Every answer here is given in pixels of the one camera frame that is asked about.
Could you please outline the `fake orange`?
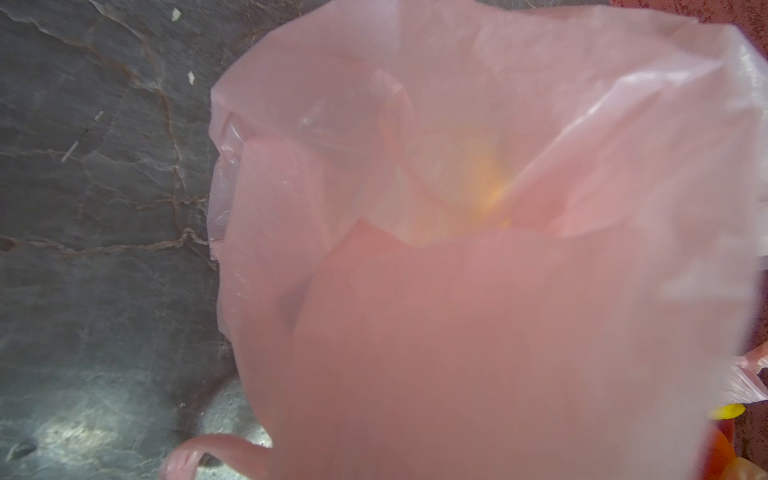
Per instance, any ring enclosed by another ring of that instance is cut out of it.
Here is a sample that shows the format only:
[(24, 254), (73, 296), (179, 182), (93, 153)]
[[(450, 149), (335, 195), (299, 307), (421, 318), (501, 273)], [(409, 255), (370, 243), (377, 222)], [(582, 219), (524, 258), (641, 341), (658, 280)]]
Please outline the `fake orange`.
[(699, 480), (719, 480), (726, 468), (736, 459), (731, 440), (716, 425), (710, 428), (702, 458), (698, 471)]

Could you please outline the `pink plastic bag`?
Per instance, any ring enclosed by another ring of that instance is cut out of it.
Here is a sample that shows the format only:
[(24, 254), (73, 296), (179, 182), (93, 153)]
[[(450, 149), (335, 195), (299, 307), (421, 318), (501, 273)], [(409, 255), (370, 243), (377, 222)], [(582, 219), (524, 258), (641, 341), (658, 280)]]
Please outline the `pink plastic bag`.
[[(218, 324), (249, 479), (694, 479), (767, 223), (767, 62), (655, 9), (331, 1), (211, 91)], [(485, 223), (459, 143), (511, 174)]]

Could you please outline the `fake yellow lemon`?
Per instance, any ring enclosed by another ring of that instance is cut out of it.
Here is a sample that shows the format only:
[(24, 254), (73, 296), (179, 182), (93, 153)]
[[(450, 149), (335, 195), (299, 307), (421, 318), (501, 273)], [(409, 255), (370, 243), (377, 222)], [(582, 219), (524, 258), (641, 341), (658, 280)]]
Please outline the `fake yellow lemon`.
[(744, 404), (727, 404), (710, 411), (709, 418), (713, 421), (732, 420), (742, 415), (745, 410)]

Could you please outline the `fake yellow banana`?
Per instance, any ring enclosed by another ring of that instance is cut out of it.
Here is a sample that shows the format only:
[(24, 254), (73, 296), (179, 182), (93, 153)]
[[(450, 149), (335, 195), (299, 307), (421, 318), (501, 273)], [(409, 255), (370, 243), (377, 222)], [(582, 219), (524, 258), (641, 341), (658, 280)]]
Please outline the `fake yellow banana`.
[(470, 136), (459, 143), (461, 203), (472, 221), (492, 218), (508, 194), (511, 174), (499, 152), (496, 138)]

